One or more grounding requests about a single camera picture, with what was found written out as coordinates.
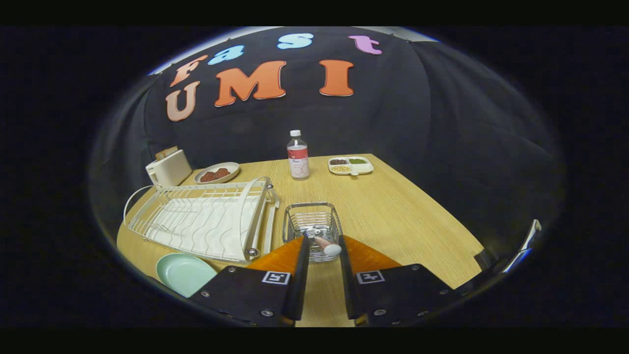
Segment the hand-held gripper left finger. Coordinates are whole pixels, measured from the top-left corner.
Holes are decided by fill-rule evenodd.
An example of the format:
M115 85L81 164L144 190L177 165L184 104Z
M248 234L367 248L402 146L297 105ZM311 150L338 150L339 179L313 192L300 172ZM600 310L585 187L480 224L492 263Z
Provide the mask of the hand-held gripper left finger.
M302 319L310 241L298 237L247 267L227 266L189 302L227 326L293 327Z

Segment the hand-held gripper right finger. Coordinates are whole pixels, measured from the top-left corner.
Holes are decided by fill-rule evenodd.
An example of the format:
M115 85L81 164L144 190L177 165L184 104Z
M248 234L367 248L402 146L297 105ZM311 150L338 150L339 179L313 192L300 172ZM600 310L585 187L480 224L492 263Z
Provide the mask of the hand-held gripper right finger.
M400 265L349 236L340 236L344 304L356 327L414 327L465 300L421 264Z

